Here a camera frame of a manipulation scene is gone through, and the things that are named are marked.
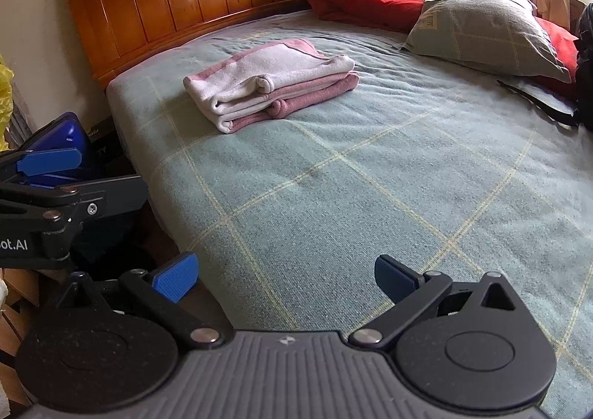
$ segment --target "metal screw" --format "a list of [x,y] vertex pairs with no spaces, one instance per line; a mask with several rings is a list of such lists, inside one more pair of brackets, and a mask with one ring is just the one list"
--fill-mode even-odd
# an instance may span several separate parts
[[61,217],[61,213],[58,210],[47,210],[43,212],[43,218],[46,220],[59,220]]
[[383,339],[383,334],[375,329],[358,329],[352,337],[360,344],[378,344]]
[[217,330],[210,329],[209,327],[192,330],[192,333],[189,336],[192,340],[199,342],[200,344],[211,344],[221,337]]

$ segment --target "pink and white blanket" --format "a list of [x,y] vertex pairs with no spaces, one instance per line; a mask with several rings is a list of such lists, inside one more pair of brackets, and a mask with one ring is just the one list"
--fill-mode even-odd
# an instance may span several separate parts
[[[289,108],[292,112],[320,102],[320,95],[311,94],[323,89],[332,87],[334,92],[352,89],[346,89],[343,84],[334,85],[347,77],[351,85],[354,82],[350,76],[353,69],[354,61],[348,56],[327,57],[305,39],[288,39],[248,49],[197,74],[186,76],[183,85],[200,111],[220,131],[232,133],[262,119],[241,121],[235,125],[233,122],[261,112],[275,101],[287,103],[304,97],[291,103]],[[321,101],[335,95],[322,93],[324,99]]]

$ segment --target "bed sheet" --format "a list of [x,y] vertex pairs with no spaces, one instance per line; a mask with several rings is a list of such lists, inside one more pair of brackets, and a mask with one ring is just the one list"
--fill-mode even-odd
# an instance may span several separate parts
[[[354,59],[357,89],[222,135],[183,88],[187,74],[298,37]],[[373,279],[382,253],[459,281],[498,270],[556,350],[544,409],[583,417],[593,408],[593,141],[496,76],[401,50],[404,38],[278,16],[150,58],[107,96],[166,230],[197,253],[235,327],[351,332],[391,306]]]

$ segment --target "black bag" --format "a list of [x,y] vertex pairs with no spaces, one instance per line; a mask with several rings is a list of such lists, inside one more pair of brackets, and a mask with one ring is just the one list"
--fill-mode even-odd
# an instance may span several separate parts
[[529,99],[553,120],[566,126],[578,127],[583,124],[586,129],[593,131],[593,4],[589,4],[580,16],[576,35],[579,38],[574,41],[574,45],[579,51],[576,68],[578,98],[575,103],[576,109],[572,114],[559,111],[514,86],[502,81],[498,81],[498,83],[503,88]]

